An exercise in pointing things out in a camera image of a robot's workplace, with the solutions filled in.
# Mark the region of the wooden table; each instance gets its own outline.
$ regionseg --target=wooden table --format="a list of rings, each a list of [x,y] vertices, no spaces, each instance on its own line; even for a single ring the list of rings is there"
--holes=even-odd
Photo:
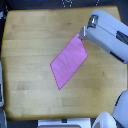
[[[96,8],[10,11],[2,43],[7,119],[96,117],[127,89],[126,65],[85,41],[88,57],[59,91],[50,62]],[[120,19],[116,7],[99,7]]]

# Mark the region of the floor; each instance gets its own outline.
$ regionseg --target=floor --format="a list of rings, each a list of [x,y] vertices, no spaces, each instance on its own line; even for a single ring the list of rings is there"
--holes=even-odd
[[[77,2],[74,5],[72,5],[72,7],[95,6],[95,4],[96,4],[95,3],[96,0],[92,0],[95,3],[93,5],[89,1],[88,1],[88,4],[84,4],[85,0],[81,0],[81,1],[76,0],[76,1]],[[126,25],[128,25],[128,2],[127,2],[127,0],[122,0],[122,1],[121,0],[109,0],[109,2],[99,2],[98,3],[98,6],[102,6],[102,5],[117,5],[119,8],[122,22],[125,23]],[[64,7],[64,5],[62,5],[62,2],[55,4],[55,6],[54,6],[54,8],[63,8],[63,7]],[[2,42],[2,35],[3,35],[3,31],[4,31],[4,23],[6,20],[6,14],[7,14],[6,5],[2,1],[0,1],[0,46],[1,46],[1,42]],[[90,123],[90,121],[86,120],[85,125],[88,126],[89,123]],[[8,128],[36,128],[38,126],[38,121],[8,121],[7,125],[8,125]]]

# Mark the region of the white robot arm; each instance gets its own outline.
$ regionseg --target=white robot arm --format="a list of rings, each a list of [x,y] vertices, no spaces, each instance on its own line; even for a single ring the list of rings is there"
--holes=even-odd
[[[117,60],[128,63],[128,27],[110,14],[94,10],[78,37],[96,43]]]

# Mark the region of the wooden board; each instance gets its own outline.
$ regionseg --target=wooden board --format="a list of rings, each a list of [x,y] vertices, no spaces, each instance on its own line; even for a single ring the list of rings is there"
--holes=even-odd
[[[96,8],[10,11],[2,42],[7,119],[96,117],[112,113],[127,89],[126,65],[84,41],[88,57],[59,91],[50,62]],[[116,7],[99,7],[120,19]]]

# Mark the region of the pink cloth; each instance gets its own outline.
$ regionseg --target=pink cloth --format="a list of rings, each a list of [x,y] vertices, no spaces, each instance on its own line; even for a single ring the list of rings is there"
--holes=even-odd
[[[87,52],[78,33],[51,62],[58,89],[60,90],[87,57]]]

